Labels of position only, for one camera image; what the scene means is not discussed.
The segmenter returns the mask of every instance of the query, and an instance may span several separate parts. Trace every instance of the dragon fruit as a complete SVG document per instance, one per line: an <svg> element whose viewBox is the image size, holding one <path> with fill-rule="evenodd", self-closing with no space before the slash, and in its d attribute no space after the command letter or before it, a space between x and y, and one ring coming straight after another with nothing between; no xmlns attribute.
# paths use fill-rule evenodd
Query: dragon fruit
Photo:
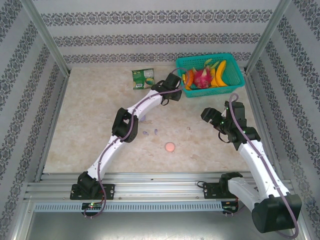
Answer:
<svg viewBox="0 0 320 240"><path fill-rule="evenodd" d="M212 80L210 67L207 66L205 69L198 71L193 68L193 72L193 83L196 85L196 87L199 89L207 89L210 86Z"/></svg>

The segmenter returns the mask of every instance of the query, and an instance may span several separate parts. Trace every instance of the basket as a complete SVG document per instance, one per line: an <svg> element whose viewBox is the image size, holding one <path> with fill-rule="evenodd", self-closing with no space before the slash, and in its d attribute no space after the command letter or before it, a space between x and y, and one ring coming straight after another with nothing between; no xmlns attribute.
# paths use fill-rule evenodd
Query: basket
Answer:
<svg viewBox="0 0 320 240"><path fill-rule="evenodd" d="M229 93L232 93L236 88L239 88L245 85L245 80L239 69L239 66L236 60L234 59L234 57L230 53L180 57L176 60L176 67L185 68L187 70L192 68L199 70L204 68L204 63L208 59L212 59L211 63L226 60L226 67L222 75L222 80L228 86L198 89L198 90L186 90L185 88L183 88L183 91L185 92L185 95L187 98L217 95L217 94L229 94ZM181 77L182 74L185 73L185 71L179 69L177 73L179 77Z"/></svg>

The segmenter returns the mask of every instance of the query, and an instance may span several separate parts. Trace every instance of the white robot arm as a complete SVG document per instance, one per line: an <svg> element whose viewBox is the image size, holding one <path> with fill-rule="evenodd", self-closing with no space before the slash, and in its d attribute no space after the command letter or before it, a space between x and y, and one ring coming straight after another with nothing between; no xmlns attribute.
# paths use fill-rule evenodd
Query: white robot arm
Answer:
<svg viewBox="0 0 320 240"><path fill-rule="evenodd" d="M102 184L98 180L104 177L116 153L137 136L139 119L159 104L167 105L169 100L179 101L182 94L182 90L178 89L180 82L180 77L170 73L166 80L153 85L149 93L135 105L118 110L107 145L88 170L78 177L77 188L84 193L80 196L93 199L97 195Z"/></svg>
<svg viewBox="0 0 320 240"><path fill-rule="evenodd" d="M286 196L290 191L284 186L284 184L281 182L278 175L274 171L265 154L262 142L252 140L252 143L257 149L260 150L261 154L268 164L269 169L272 172L273 177L277 181L282 194ZM247 184L243 177L235 177L230 179L228 181L228 187L229 191L232 194L236 195L239 199L241 199L244 205L246 205L246 207L252 212L252 210L255 208L256 203L260 203L264 199L268 199L270 195L273 195L274 197L280 197L280 195L260 157L256 154L253 148L248 143L241 143L238 151L249 166L250 172L259 191L255 190L253 187Z"/></svg>
<svg viewBox="0 0 320 240"><path fill-rule="evenodd" d="M236 101L231 104L226 101L224 105L223 113L208 107L202 112L201 118L219 131L219 138L220 134L228 136L229 142L233 143L249 166L257 190L250 186L239 172L222 174L218 189L223 194L232 194L242 201L252 212L253 223L259 232L294 228L296 221L293 221L293 218L298 219L302 207L300 197L290 194L270 164L257 131L253 127L247 127L244 105ZM284 200L292 210L293 218Z"/></svg>
<svg viewBox="0 0 320 240"><path fill-rule="evenodd" d="M141 99L139 102L137 102L135 105L127 108L127 112L129 114L132 114L134 109L134 116L137 117L137 119L141 119L144 115L146 115L147 112L149 112L151 109L153 109L155 106L158 106L159 104L162 103L163 97L158 94L159 92L156 90L150 90L149 93ZM118 136L112 135L110 137L109 142L105 146L102 152L113 142L112 147L110 147L103 155L101 159L101 164L100 164L100 171L99 175L101 178L104 177L108 166L112 162L112 159L115 158L116 153L123 147L123 145L126 145L127 143L123 140L121 140ZM98 179L98 163L101 157L101 154L97 158L97 160L88 168L88 175L92 179Z"/></svg>

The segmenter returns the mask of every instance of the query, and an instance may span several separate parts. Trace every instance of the green snack bag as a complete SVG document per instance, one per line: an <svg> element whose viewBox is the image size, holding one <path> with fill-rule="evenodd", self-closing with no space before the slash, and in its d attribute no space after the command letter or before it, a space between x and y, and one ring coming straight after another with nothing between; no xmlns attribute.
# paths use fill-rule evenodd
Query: green snack bag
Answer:
<svg viewBox="0 0 320 240"><path fill-rule="evenodd" d="M133 89L148 89L155 84L154 69L133 70Z"/></svg>

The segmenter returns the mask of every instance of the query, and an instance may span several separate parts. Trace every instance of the marble-patterned surface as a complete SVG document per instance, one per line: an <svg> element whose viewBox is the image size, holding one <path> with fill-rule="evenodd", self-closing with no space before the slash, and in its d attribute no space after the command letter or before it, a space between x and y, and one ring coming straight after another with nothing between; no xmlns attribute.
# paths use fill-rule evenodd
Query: marble-patterned surface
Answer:
<svg viewBox="0 0 320 240"><path fill-rule="evenodd" d="M111 136L119 108L128 108L149 89L133 90L131 70L143 67L74 67L46 160L45 173L80 173L97 159ZM174 66L153 66L155 81L165 79ZM245 87L238 88L248 126L256 127ZM107 172L226 172L249 168L234 146L218 139L218 132L200 115L204 108L220 111L229 94L186 98L157 106L140 122L136 139L127 144ZM165 144L176 145L174 153Z"/></svg>

